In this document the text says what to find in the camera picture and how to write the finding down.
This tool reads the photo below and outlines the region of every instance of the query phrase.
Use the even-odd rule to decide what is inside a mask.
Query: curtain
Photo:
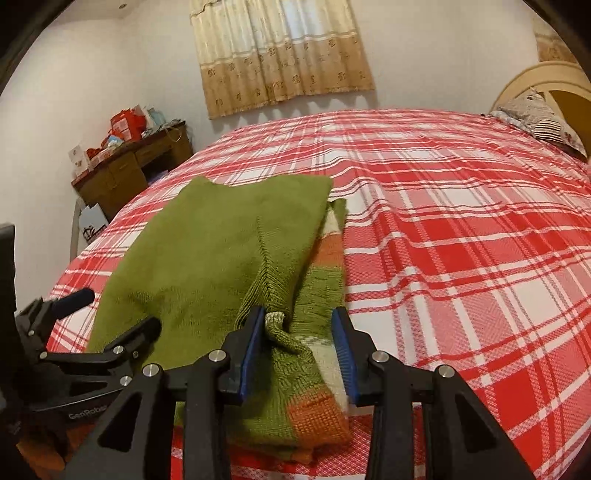
[[[191,0],[209,118],[373,90],[348,0]]]

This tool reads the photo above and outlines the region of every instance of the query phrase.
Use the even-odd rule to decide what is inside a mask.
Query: bedspread
[[[97,299],[56,325],[50,349],[84,350],[110,273],[194,176],[240,185],[280,173],[329,175],[331,199],[347,198],[356,328],[408,365],[453,365],[537,478],[558,478],[591,431],[590,178],[586,165],[492,118],[341,111],[225,135],[138,195],[70,264],[52,296],[90,286]],[[232,449],[232,472],[361,479],[371,411],[353,409],[350,425],[352,443],[311,466]],[[175,480],[181,457],[176,432]]]

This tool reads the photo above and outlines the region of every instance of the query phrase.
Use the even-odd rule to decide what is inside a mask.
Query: metal screw
[[[223,350],[213,350],[207,356],[212,362],[221,362],[226,358],[226,352]]]
[[[153,377],[154,375],[156,375],[158,372],[160,371],[160,367],[156,364],[149,364],[146,365],[143,369],[142,369],[142,373],[146,376],[146,377]]]
[[[437,369],[437,373],[439,373],[439,375],[441,375],[443,378],[451,378],[456,374],[456,371],[449,365],[441,365]]]
[[[377,362],[379,364],[386,363],[388,360],[390,360],[390,356],[386,352],[382,352],[381,350],[372,353],[371,358],[374,360],[374,362]]]

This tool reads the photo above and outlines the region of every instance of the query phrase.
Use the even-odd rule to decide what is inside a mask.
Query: desk
[[[148,187],[155,173],[172,170],[187,161],[193,149],[185,122],[156,132],[138,142],[126,142],[86,171],[72,186],[88,206],[99,204],[108,221],[138,193]]]

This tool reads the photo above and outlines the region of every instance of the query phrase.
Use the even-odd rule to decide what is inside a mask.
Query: ceiling
[[[56,23],[76,22],[81,20],[104,20],[123,18],[131,13],[144,0],[74,0],[56,19]]]

